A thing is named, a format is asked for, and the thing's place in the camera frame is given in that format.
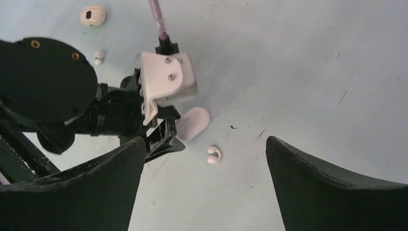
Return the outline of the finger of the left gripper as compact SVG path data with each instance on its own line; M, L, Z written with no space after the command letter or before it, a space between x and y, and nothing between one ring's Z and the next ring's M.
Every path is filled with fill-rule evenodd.
M145 163L165 154L183 151L185 145L176 135L175 118L166 118L149 136L144 138L147 149Z

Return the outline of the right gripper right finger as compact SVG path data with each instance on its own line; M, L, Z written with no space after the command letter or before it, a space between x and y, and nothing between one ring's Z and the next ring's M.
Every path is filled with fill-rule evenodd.
M358 174L274 136L266 157L286 230L407 230L406 184Z

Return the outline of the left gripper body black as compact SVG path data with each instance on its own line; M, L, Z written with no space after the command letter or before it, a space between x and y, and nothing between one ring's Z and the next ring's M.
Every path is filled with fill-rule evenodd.
M148 150L181 150L181 141L176 138L176 120L181 118L174 106L158 107L158 114L147 127L137 126L137 130L128 136L120 136L123 145L135 137L143 137Z

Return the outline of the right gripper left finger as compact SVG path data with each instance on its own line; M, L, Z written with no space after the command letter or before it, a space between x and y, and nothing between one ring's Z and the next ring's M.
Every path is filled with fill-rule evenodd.
M65 171L1 186L1 230L126 231L146 154L136 137Z

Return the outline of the white earbud charging case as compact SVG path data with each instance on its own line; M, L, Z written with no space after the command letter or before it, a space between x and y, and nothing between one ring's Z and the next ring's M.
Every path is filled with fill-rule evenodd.
M192 108L176 121L176 137L181 141L189 141L201 133L209 122L210 115L204 108Z

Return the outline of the pink earbud charging case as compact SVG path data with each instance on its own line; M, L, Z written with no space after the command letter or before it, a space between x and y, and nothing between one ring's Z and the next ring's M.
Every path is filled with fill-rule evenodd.
M90 5L81 10L80 22L89 27L101 26L106 19L106 10L100 5Z

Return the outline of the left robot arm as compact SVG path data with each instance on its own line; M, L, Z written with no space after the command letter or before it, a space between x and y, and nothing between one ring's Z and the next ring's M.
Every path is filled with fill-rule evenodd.
M120 87L97 80L94 68L76 48L51 38L0 43L0 120L12 130L34 132L54 154L71 147L77 134L118 136L120 143L141 136L146 161L180 152L176 137L180 113L158 106L150 122L142 68Z

